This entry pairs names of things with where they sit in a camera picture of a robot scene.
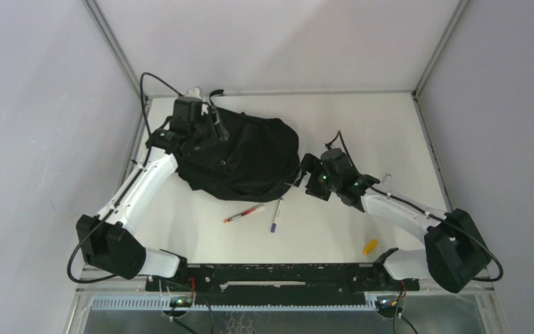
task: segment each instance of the white wall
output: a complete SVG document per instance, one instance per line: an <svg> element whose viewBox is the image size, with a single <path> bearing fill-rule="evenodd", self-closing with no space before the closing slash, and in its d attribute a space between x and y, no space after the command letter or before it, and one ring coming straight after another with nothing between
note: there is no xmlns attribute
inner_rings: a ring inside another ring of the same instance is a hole
<svg viewBox="0 0 534 334"><path fill-rule="evenodd" d="M80 1L0 1L0 333L62 331L74 224L115 190L137 112Z"/></svg>
<svg viewBox="0 0 534 334"><path fill-rule="evenodd" d="M99 2L137 73L267 92L413 90L458 0Z"/></svg>
<svg viewBox="0 0 534 334"><path fill-rule="evenodd" d="M511 331L534 333L534 1L472 1L422 107L455 204L505 267Z"/></svg>

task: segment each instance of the blue marker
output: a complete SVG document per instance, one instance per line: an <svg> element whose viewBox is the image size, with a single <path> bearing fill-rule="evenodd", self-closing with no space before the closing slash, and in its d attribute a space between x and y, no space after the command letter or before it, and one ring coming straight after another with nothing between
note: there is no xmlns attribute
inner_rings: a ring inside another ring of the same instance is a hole
<svg viewBox="0 0 534 334"><path fill-rule="evenodd" d="M275 212L275 218L273 219L273 224L271 224L271 233L275 233L275 228L277 227L277 220L280 218L280 212L282 211L282 205L284 204L284 199L280 198L277 202L277 211Z"/></svg>

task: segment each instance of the metal frame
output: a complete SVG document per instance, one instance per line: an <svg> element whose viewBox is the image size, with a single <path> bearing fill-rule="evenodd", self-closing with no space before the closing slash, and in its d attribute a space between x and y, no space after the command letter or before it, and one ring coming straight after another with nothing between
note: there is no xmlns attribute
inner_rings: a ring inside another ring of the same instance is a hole
<svg viewBox="0 0 534 334"><path fill-rule="evenodd" d="M109 22L107 22L107 19L105 18L101 7L99 7L97 0L83 0L83 4L85 5L85 8L87 8L89 15L91 15L91 17L93 18L93 21L97 25L99 32L105 39L105 44L107 44L107 46L109 47L112 55L118 62L120 69L126 76L126 79L132 85L132 89L134 90L137 96L140 96L138 76L134 72L132 65L130 65L130 62L126 57L124 50L120 46L118 39L115 37L113 30L111 30Z"/></svg>
<svg viewBox="0 0 534 334"><path fill-rule="evenodd" d="M421 95L421 92L423 91L425 85L427 84L427 81L429 80L429 76L435 68L435 64L437 64L437 60L439 59L441 53L443 53L443 50L445 49L445 46L447 46L447 43L451 39L453 31L455 30L458 23L460 23L460 19L462 18L470 2L471 0L460 0L458 5L455 7L451 18L449 19L449 23L445 27L445 30L443 31L443 34L441 35L441 38L439 39L439 42L437 43L437 46L435 47L435 50L433 51L432 56L429 59L429 62L427 63L427 66L425 66L425 70L423 71L421 78L416 83L416 87L412 92L415 98L418 99L418 97Z"/></svg>
<svg viewBox="0 0 534 334"><path fill-rule="evenodd" d="M467 9L471 0L460 0L456 9L454 10L447 27L445 28L442 36L435 47L435 50L428 61L425 69L421 75L421 78L418 80L416 88L410 92L406 90L400 91L327 91L327 92L271 92L271 93L229 93L231 96L244 96L244 95L297 95L297 94L351 94L351 93L411 93L413 103L419 117L419 122L425 136L425 140L429 149L429 154L432 157L433 167L437 174L437 179L439 180L439 185L442 189L443 197L446 203L446 206L449 210L453 209L453 204L449 196L447 186L445 183L445 178L443 172L440 168L440 162L435 151L435 146L433 145L431 133L428 130L426 120L424 118L424 113L421 110L419 104L419 96L424 89L429 77L439 60L442 52L444 51L446 45L448 44L453 32L458 25L463 13ZM87 8L87 11L90 13L93 18L97 28L100 30L102 36L104 37L105 43L109 46L112 54L114 55L118 65L120 66L122 72L124 73L127 81L131 84L134 92L137 94L138 98L140 95L138 76L134 72L134 69L130 65L125 53L123 52L120 43L118 42L115 34L109 26L107 19L105 18L97 0L83 0L83 4ZM169 95L154 95L149 96L150 100L147 102L145 112L148 112L151 107L151 101L153 97L167 97ZM119 180L120 184L124 181L125 177L130 173L132 169L131 160L135 159L138 154L138 147L141 142L144 124L142 116L138 117L134 133L132 136L132 144L127 153L126 163L124 165L123 173ZM100 271L99 269L93 267L86 267L81 274L82 278L97 278L104 276L106 273ZM88 314L92 309L98 310L112 310L122 308L123 310L142 310L142 309L152 309L158 310L159 307L162 307L166 304L168 296L164 297L158 292L146 292L147 279L142 277L134 278L133 280L123 280L121 278L112 278L110 280L93 284L93 285L82 285L77 288L72 306L70 309L69 316L67 318L67 323L65 326L66 333L82 333L84 331ZM433 281L422 280L419 282L421 289L417 292L409 292L409 294L415 295L445 295L449 294L443 290L439 285ZM371 303L378 297L389 296L390 294L395 294L395 292L364 292L364 305L359 305L357 307L351 306L350 308L335 307L329 306L322 310L370 310ZM472 282L469 283L460 294L475 295L476 302L480 308L480 313L482 315L482 321L487 334L495 333L508 333L507 326L505 324L501 309L499 307L496 294L492 284L490 283L480 283ZM188 293L174 293L173 296L185 296ZM194 310L203 310L205 307L198 307ZM265 308L254 308L253 310L277 310L278 307L269 306ZM282 308L283 310L291 310L292 308ZM239 310L239 308L234 306L224 307L224 310L233 311Z"/></svg>

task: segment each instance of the gray floor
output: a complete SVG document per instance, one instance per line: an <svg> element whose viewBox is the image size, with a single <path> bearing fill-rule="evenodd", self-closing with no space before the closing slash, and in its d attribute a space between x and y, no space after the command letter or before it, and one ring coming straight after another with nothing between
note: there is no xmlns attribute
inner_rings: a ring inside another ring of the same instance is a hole
<svg viewBox="0 0 534 334"><path fill-rule="evenodd" d="M408 296L404 316L419 333L480 333L480 314L473 296ZM209 314L190 312L181 320L197 333L209 333ZM392 333L392 320L376 312L214 312L214 333ZM413 333L400 320L398 333ZM92 311L85 333L187 333L161 311Z"/></svg>

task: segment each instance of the pen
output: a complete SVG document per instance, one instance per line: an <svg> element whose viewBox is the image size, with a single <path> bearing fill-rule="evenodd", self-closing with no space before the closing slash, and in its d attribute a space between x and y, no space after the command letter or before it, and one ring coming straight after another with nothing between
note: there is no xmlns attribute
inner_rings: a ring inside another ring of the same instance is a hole
<svg viewBox="0 0 534 334"><path fill-rule="evenodd" d="M265 209L265 207L262 204L255 205L254 207L251 207L250 209L245 210L245 211L241 212L240 214L235 214L234 216L232 216L230 218L226 218L224 220L224 224L230 223L231 221L236 220L238 218L243 218L244 216L246 216L248 214L251 214L253 212L261 211L262 209Z"/></svg>
<svg viewBox="0 0 534 334"><path fill-rule="evenodd" d="M271 224L271 233L275 233L275 228L277 227L277 220L280 218L280 212L282 211L282 205L284 204L284 199L280 198L277 202L277 211L275 212L275 217L273 218L273 224Z"/></svg>

